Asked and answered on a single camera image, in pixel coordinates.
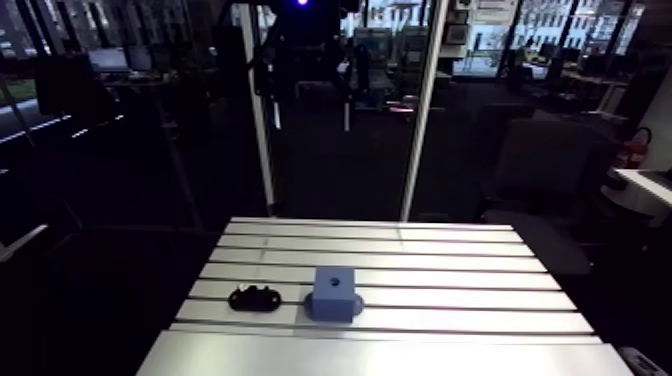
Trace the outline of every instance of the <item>fire extinguisher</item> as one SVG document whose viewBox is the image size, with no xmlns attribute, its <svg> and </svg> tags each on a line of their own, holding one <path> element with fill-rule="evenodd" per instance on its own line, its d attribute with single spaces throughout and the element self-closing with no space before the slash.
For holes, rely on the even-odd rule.
<svg viewBox="0 0 672 376">
<path fill-rule="evenodd" d="M 639 168 L 646 154 L 649 152 L 649 144 L 653 138 L 653 133 L 649 128 L 642 127 L 635 131 L 630 141 L 626 141 L 621 146 L 621 151 L 616 156 L 614 168 Z"/>
</svg>

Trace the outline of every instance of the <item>blue block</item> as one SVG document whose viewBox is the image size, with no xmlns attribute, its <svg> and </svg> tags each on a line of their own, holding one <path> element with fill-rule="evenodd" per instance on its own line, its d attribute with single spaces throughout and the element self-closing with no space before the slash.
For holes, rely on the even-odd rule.
<svg viewBox="0 0 672 376">
<path fill-rule="evenodd" d="M 352 322 L 356 301 L 355 269 L 323 266 L 315 268 L 313 320 Z"/>
</svg>

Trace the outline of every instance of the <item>chair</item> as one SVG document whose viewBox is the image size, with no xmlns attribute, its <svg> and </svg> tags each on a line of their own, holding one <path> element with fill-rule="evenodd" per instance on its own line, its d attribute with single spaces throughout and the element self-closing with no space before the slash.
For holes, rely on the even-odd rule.
<svg viewBox="0 0 672 376">
<path fill-rule="evenodd" d="M 512 121 L 483 218 L 513 225 L 551 273 L 589 274 L 567 229 L 592 205 L 615 152 L 609 134 L 582 124 Z"/>
<path fill-rule="evenodd" d="M 483 106 L 476 118 L 474 150 L 478 151 L 482 174 L 489 174 L 495 166 L 506 127 L 514 119 L 529 119 L 534 107 L 520 103 L 493 103 Z"/>
</svg>

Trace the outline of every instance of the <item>aluminum table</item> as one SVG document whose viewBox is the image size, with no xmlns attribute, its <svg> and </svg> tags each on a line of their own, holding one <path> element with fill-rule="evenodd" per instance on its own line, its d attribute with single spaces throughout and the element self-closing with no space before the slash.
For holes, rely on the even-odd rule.
<svg viewBox="0 0 672 376">
<path fill-rule="evenodd" d="M 318 265 L 355 268 L 366 308 L 352 324 L 305 316 Z M 283 305 L 233 311 L 240 284 Z M 232 219 L 139 374 L 411 370 L 631 374 L 510 226 L 275 218 Z"/>
</svg>

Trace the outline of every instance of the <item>black bracket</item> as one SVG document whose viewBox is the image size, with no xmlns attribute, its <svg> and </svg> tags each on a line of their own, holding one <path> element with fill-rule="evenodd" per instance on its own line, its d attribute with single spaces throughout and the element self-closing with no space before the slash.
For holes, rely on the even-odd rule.
<svg viewBox="0 0 672 376">
<path fill-rule="evenodd" d="M 240 287 L 229 295 L 229 306 L 234 311 L 273 312 L 282 304 L 280 293 L 271 290 L 268 286 L 263 289 L 249 286 L 242 290 Z"/>
</svg>

